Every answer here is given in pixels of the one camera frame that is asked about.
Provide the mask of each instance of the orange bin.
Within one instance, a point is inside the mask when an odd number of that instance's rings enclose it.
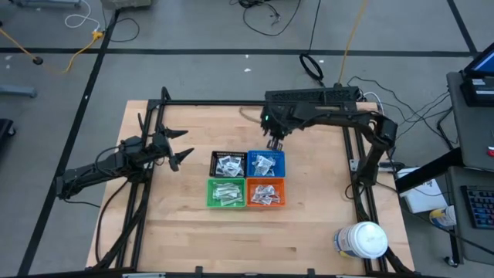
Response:
[[[260,186],[272,185],[275,188],[275,192],[279,194],[279,203],[272,202],[271,205],[263,205],[252,202],[252,196],[254,196],[255,189]],[[283,207],[286,203],[285,198],[285,179],[284,178],[247,178],[247,206],[248,207]]]

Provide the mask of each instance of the keyboard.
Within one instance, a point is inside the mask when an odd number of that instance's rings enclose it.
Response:
[[[494,229],[494,186],[461,187],[470,221],[476,229]]]
[[[303,90],[277,90],[267,91],[268,101],[307,101],[314,103],[341,103],[345,101],[357,101],[360,92],[357,86],[337,88],[303,89]]]

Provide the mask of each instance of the computer screen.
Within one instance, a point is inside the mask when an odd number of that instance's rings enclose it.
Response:
[[[488,55],[484,56],[484,59],[479,60],[472,70],[483,73],[494,73],[494,50]]]

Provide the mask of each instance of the chair wheel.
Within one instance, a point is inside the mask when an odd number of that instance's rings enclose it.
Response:
[[[9,137],[14,136],[17,133],[14,127],[10,127],[10,130],[8,130],[8,135]]]
[[[455,263],[455,261],[453,261],[453,258],[450,258],[450,257],[445,257],[444,258],[444,261],[445,263],[447,263],[450,267],[454,267],[454,268],[457,268],[458,267],[458,264]]]

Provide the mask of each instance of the green bin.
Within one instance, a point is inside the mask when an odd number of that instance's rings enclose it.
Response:
[[[240,192],[242,193],[242,202],[235,202],[231,205],[222,206],[219,200],[213,199],[213,191],[217,187],[217,183],[232,183],[240,185]],[[206,196],[206,206],[214,209],[240,209],[245,207],[245,179],[244,178],[209,178],[208,179],[208,194]]]

